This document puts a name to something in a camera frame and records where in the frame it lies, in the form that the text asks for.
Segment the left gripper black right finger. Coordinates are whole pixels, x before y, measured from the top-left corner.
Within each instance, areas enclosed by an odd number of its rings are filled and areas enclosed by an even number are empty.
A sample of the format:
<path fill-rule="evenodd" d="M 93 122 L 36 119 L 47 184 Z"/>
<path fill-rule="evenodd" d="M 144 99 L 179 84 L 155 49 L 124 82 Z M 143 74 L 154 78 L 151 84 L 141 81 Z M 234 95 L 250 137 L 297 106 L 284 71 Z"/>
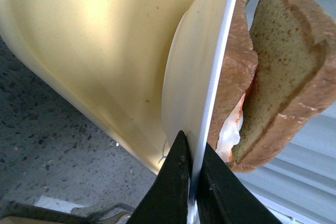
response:
<path fill-rule="evenodd" d="M 280 223 L 208 144 L 196 200 L 200 223 Z"/>

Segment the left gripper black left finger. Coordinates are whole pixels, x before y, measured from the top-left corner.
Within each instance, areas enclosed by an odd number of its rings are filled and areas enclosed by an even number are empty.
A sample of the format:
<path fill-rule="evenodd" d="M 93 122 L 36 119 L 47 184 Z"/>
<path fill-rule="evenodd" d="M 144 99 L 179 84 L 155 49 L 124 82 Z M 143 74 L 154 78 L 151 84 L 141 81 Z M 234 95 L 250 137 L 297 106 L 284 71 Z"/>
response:
<path fill-rule="evenodd" d="M 127 223 L 187 223 L 190 150 L 179 131 L 154 184 Z"/>

